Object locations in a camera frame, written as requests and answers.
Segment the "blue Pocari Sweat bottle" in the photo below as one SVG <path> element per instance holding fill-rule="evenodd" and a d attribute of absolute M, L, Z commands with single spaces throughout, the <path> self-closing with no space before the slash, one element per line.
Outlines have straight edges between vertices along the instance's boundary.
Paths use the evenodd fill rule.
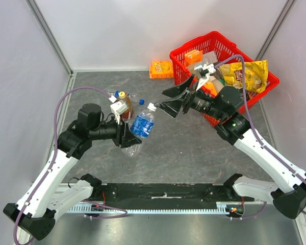
<path fill-rule="evenodd" d="M 155 112 L 148 110 L 141 111 L 131 125 L 130 131 L 142 140 L 141 144 L 136 144 L 129 148 L 122 149 L 122 152 L 129 157 L 136 157 L 142 150 L 150 132 L 155 125 Z"/>

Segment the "white blue bottle cap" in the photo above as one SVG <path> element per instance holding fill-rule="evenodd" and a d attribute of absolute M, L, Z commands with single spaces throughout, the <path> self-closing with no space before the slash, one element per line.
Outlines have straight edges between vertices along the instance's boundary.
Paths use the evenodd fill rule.
<path fill-rule="evenodd" d="M 153 104 L 153 103 L 149 103 L 148 106 L 147 106 L 148 110 L 151 110 L 153 112 L 156 111 L 156 106 Z"/>

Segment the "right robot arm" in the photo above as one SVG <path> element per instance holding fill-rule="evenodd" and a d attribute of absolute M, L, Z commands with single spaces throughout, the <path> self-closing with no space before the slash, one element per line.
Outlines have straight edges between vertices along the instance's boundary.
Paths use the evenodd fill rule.
<path fill-rule="evenodd" d="M 240 196 L 272 203 L 285 217 L 297 218 L 306 208 L 306 171 L 296 166 L 275 150 L 248 119 L 238 112 L 246 102 L 244 93 L 234 87 L 223 87 L 215 97 L 191 86 L 190 76 L 182 84 L 162 92 L 168 99 L 155 106 L 176 118 L 193 109 L 219 121 L 217 134 L 229 144 L 248 155 L 271 178 L 272 182 L 258 181 L 234 175 L 233 183 L 223 188 L 224 197 L 235 201 Z"/>

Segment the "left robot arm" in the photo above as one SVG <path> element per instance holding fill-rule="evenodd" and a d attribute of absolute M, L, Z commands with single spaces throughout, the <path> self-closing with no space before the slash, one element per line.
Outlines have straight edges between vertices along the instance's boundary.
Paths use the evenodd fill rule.
<path fill-rule="evenodd" d="M 32 239 L 42 240 L 73 206 L 86 199 L 95 201 L 101 197 L 101 180 L 91 174 L 81 176 L 73 187 L 58 197 L 54 197 L 54 193 L 67 173 L 92 147 L 93 141 L 110 139 L 120 148 L 141 143 L 121 117 L 128 108 L 125 101 L 114 102 L 110 106 L 112 118 L 108 122 L 104 121 L 97 104 L 85 104 L 78 111 L 77 119 L 55 137 L 55 148 L 34 184 L 17 203 L 8 203 L 4 207 L 3 213 L 15 223 L 14 232 L 22 229 Z"/>

